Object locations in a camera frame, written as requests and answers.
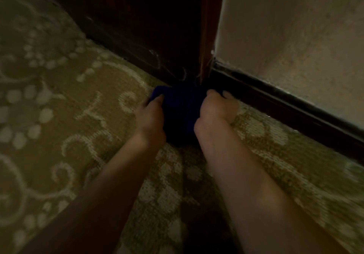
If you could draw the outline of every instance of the patterned carpet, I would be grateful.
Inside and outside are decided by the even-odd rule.
[[[14,253],[126,142],[162,82],[102,49],[44,0],[0,0],[0,245]],[[364,252],[364,169],[241,103],[234,128],[269,174],[351,253]],[[235,249],[200,150],[166,145],[117,253]]]

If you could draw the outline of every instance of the forearm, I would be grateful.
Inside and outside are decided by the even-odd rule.
[[[246,253],[346,253],[264,171],[225,120],[195,132]]]
[[[22,253],[111,253],[157,151],[136,133]]]

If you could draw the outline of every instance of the baseboard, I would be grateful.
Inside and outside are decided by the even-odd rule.
[[[293,95],[215,61],[208,82],[364,165],[364,131]]]

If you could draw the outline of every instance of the wall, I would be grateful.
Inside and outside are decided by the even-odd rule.
[[[223,0],[215,54],[364,128],[363,0]]]

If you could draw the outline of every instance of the blue cloth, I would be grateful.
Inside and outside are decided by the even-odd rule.
[[[163,130],[168,143],[181,146],[196,139],[193,128],[200,117],[200,108],[206,92],[206,87],[186,84],[174,87],[157,86],[154,89],[151,101],[159,95],[165,96],[162,104]]]

